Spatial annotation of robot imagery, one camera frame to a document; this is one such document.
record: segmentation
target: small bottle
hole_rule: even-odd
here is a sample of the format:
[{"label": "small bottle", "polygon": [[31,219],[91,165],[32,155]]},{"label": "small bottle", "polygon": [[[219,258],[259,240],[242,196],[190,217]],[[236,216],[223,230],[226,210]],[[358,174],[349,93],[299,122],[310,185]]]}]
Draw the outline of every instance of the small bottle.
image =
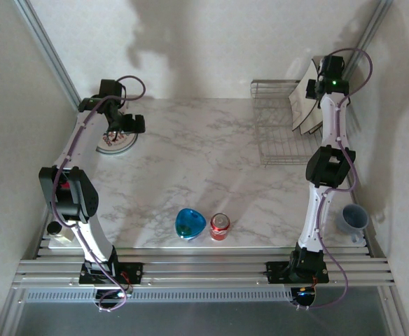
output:
[{"label": "small bottle", "polygon": [[53,221],[48,225],[48,234],[62,244],[70,244],[75,238],[74,231]]}]

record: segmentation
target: blue plastic cup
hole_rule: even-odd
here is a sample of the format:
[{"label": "blue plastic cup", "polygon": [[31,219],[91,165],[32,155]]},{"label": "blue plastic cup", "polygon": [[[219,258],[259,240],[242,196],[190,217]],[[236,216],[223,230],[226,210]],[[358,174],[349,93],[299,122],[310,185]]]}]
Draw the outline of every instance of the blue plastic cup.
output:
[{"label": "blue plastic cup", "polygon": [[364,242],[362,231],[369,224],[369,216],[366,210],[358,204],[349,204],[343,208],[335,220],[340,231],[351,235],[353,243]]}]

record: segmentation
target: robotic arm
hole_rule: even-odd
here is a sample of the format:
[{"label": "robotic arm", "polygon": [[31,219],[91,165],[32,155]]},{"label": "robotic arm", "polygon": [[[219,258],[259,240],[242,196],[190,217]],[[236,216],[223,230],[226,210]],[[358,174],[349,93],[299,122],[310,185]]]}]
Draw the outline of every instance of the robotic arm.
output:
[{"label": "robotic arm", "polygon": [[310,196],[303,232],[289,262],[267,262],[266,274],[271,284],[329,282],[321,236],[333,198],[330,191],[345,180],[350,170],[346,155],[351,164],[355,160],[346,137],[349,83],[342,79],[344,64],[342,57],[325,56],[319,65],[318,79],[307,84],[306,98],[316,99],[323,114],[323,138],[306,168]]},{"label": "robotic arm", "polygon": [[132,283],[140,282],[142,265],[119,263],[114,246],[105,237],[96,214],[99,195],[88,178],[93,174],[92,156],[104,133],[145,132],[142,115],[133,118],[131,114],[123,115],[118,111],[122,106],[119,97],[123,88],[119,80],[102,80],[99,94],[80,103],[76,126],[62,154],[52,167],[44,167],[39,172],[48,208],[53,210],[56,218],[60,217],[58,225],[61,226],[61,222],[74,231],[85,252],[83,270],[89,276],[86,281],[103,275],[103,268],[112,277],[119,277],[125,271]]}]

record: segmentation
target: dish rack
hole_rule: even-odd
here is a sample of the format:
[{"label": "dish rack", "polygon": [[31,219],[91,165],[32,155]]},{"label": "dish rack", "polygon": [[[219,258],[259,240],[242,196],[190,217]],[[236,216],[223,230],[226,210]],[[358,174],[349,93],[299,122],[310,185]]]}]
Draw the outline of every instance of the dish rack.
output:
[{"label": "dish rack", "polygon": [[289,95],[299,80],[253,80],[251,98],[256,139],[263,165],[306,165],[321,145],[321,128],[301,135],[292,131]]}]

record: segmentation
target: metal vent grille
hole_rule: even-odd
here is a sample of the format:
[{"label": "metal vent grille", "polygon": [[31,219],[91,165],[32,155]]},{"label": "metal vent grille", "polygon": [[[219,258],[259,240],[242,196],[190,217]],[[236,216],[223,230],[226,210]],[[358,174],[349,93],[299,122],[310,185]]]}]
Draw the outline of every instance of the metal vent grille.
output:
[{"label": "metal vent grille", "polygon": [[261,289],[201,289],[201,290],[138,290],[130,301],[137,302],[255,302],[289,301],[290,290]]},{"label": "metal vent grille", "polygon": [[[183,288],[144,289],[137,288],[129,302],[265,302],[289,301],[291,291],[285,288]],[[95,300],[94,289],[77,290],[30,290],[27,302],[87,302]]]},{"label": "metal vent grille", "polygon": [[95,291],[91,289],[31,289],[27,295],[27,302],[85,302],[95,298]]}]

